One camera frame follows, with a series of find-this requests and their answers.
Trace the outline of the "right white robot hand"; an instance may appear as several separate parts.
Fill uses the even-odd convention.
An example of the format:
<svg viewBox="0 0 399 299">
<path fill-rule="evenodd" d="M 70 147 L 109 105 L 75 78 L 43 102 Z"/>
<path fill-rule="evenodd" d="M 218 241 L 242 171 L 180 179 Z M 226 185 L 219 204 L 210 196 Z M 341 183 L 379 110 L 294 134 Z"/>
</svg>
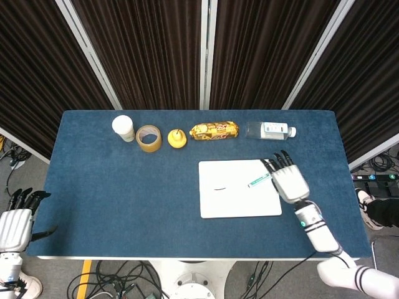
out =
<svg viewBox="0 0 399 299">
<path fill-rule="evenodd" d="M 280 197 L 289 204 L 304 201 L 310 190 L 298 166 L 288 152 L 274 153 L 275 159 L 260 159 L 271 175 L 272 183 Z"/>
</svg>

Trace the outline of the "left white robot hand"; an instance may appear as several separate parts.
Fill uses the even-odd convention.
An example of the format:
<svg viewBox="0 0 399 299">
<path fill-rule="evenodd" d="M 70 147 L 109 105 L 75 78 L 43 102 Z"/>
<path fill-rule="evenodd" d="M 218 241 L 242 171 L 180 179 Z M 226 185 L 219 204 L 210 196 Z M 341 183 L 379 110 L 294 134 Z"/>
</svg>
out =
<svg viewBox="0 0 399 299">
<path fill-rule="evenodd" d="M 31 242 L 52 235 L 57 226 L 43 232 L 33 232 L 40 203 L 50 197 L 49 192 L 18 189 L 9 200 L 7 209 L 1 214 L 1 253 L 20 253 Z"/>
</svg>

